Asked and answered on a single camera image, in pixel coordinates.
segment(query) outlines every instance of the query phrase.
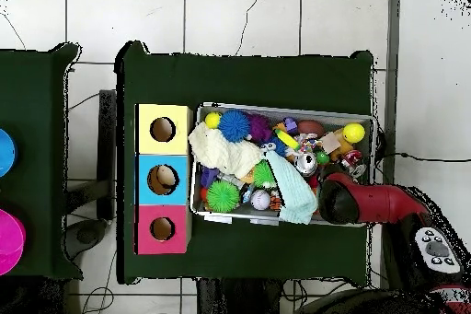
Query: blue bowl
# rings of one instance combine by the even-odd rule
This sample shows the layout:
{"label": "blue bowl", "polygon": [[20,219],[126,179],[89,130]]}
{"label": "blue bowl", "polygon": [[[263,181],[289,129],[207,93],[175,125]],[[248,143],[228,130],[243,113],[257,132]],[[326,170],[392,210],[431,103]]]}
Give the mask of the blue bowl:
{"label": "blue bowl", "polygon": [[13,167],[17,157],[15,143],[10,135],[0,129],[0,178]]}

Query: table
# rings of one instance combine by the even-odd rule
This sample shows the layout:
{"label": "table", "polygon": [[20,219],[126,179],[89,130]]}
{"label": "table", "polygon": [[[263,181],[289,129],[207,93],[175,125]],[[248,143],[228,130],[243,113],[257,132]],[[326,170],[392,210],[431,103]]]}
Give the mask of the table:
{"label": "table", "polygon": [[149,54],[128,42],[116,58],[118,75],[118,255],[121,283],[135,277],[241,278],[348,277],[366,285],[366,227],[232,225],[193,216],[186,254],[132,251],[134,105],[187,105],[204,101],[371,114],[373,57],[303,55],[285,58]]}
{"label": "table", "polygon": [[78,46],[51,52],[0,51],[0,127],[17,143],[17,164],[0,179],[0,208],[27,234],[9,275],[81,278],[63,253],[65,214],[64,75]]}

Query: pink bowl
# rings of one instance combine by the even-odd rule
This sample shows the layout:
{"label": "pink bowl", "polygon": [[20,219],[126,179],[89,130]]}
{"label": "pink bowl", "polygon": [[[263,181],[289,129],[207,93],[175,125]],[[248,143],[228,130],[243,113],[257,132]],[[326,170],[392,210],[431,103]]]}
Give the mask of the pink bowl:
{"label": "pink bowl", "polygon": [[26,231],[14,216],[0,210],[0,275],[9,272],[21,258]]}

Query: yellow box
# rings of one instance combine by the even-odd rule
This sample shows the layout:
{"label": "yellow box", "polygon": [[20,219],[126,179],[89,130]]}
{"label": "yellow box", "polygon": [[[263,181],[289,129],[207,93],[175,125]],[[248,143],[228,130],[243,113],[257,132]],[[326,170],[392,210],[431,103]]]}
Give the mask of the yellow box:
{"label": "yellow box", "polygon": [[186,106],[139,104],[139,154],[184,156],[192,112]]}

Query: yellow ball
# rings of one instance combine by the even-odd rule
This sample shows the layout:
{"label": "yellow ball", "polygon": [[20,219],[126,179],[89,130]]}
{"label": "yellow ball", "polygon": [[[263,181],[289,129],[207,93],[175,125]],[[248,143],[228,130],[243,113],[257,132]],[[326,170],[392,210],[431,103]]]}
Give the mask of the yellow ball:
{"label": "yellow ball", "polygon": [[221,114],[219,112],[210,112],[204,118],[204,122],[210,129],[217,129],[219,121],[221,120]]}
{"label": "yellow ball", "polygon": [[349,123],[343,128],[343,137],[350,144],[360,142],[364,137],[364,128],[359,123]]}

